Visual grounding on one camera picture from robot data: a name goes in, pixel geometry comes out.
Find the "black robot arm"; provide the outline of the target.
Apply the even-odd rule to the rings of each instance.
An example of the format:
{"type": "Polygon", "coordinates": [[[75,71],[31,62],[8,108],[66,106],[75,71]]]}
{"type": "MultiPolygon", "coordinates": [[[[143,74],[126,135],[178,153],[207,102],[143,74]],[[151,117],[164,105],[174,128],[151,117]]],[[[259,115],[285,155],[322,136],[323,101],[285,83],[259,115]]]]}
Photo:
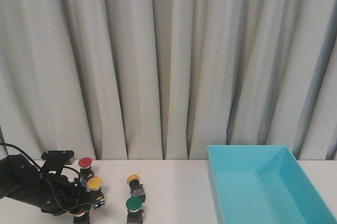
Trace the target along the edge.
{"type": "Polygon", "coordinates": [[[40,172],[21,154],[1,160],[1,198],[40,208],[55,216],[91,209],[91,196],[78,178],[40,172]]]}

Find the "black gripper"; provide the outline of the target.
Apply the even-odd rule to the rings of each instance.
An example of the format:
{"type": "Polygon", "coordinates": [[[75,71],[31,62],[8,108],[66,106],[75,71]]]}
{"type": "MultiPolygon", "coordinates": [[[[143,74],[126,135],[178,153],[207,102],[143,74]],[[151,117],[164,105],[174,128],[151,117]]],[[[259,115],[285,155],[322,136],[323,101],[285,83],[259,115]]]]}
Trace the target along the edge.
{"type": "Polygon", "coordinates": [[[79,213],[91,209],[91,196],[79,178],[73,181],[65,175],[43,175],[40,179],[43,190],[41,211],[53,215],[66,212],[79,213]]]}

